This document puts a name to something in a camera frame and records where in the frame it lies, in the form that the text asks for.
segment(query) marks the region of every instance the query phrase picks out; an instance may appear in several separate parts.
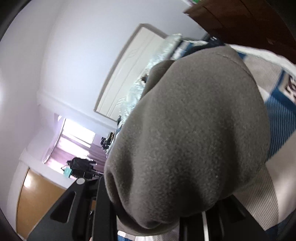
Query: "pink curtain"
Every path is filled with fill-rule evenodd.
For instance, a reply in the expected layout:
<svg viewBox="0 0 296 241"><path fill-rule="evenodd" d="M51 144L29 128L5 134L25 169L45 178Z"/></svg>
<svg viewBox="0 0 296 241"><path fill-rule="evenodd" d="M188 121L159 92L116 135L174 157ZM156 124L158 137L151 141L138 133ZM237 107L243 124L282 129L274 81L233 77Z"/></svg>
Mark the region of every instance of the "pink curtain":
<svg viewBox="0 0 296 241"><path fill-rule="evenodd" d="M94 169L104 172L106 153L102 150L101 146L92 143L90 147L88 147L63 134L61 134L57 146L50 155L48 163L52 163L52 161L55 160L64 166L67 164L68 160L72 160L74 157L88 157L93 159L97 163L97 165L94 165Z"/></svg>

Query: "wooden furniture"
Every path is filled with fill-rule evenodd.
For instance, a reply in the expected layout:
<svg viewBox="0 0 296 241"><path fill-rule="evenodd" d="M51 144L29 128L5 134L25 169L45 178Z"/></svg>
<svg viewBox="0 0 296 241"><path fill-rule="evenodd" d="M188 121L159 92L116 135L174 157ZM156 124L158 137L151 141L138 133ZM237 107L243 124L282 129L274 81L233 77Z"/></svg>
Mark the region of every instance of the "wooden furniture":
<svg viewBox="0 0 296 241"><path fill-rule="evenodd" d="M17 233L26 239L64 191L63 188L29 169L17 208Z"/></svg>
<svg viewBox="0 0 296 241"><path fill-rule="evenodd" d="M265 0L202 0L185 13L225 43L270 50L296 64L296 39L290 31L295 23L287 22L289 29Z"/></svg>

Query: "wooden door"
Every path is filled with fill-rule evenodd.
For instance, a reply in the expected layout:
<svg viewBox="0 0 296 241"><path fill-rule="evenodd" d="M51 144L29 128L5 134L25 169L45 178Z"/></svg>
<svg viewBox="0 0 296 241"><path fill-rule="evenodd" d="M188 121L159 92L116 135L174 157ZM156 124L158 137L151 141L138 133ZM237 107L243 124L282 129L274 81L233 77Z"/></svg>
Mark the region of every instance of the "wooden door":
<svg viewBox="0 0 296 241"><path fill-rule="evenodd" d="M17 208L17 233L27 239L31 230L64 191L65 189L29 169Z"/></svg>

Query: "curtain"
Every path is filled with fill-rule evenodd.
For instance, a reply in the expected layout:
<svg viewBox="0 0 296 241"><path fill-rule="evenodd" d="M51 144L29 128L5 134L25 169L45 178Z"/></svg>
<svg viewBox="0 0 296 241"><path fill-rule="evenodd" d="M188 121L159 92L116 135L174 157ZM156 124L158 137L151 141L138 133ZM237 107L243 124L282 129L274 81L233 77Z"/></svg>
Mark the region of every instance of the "curtain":
<svg viewBox="0 0 296 241"><path fill-rule="evenodd" d="M104 172L104 165L107 157L106 153L102 150L102 147L95 145L94 143L87 144L83 141L80 142L79 139L74 138L61 134L57 146L53 149L53 152L46 163L48 163L53 169L60 169L67 164L68 160L72 160L74 157L90 158L97 164L94 165L94 169Z"/></svg>

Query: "teal object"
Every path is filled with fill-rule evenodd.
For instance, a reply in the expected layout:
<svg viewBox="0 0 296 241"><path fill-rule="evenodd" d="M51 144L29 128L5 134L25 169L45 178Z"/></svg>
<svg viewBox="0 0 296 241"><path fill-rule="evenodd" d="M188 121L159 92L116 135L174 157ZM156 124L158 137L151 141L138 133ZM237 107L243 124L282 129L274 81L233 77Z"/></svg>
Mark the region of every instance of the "teal object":
<svg viewBox="0 0 296 241"><path fill-rule="evenodd" d="M69 178L71 174L72 174L72 169L69 167L66 167L66 169L64 170L64 176Z"/></svg>

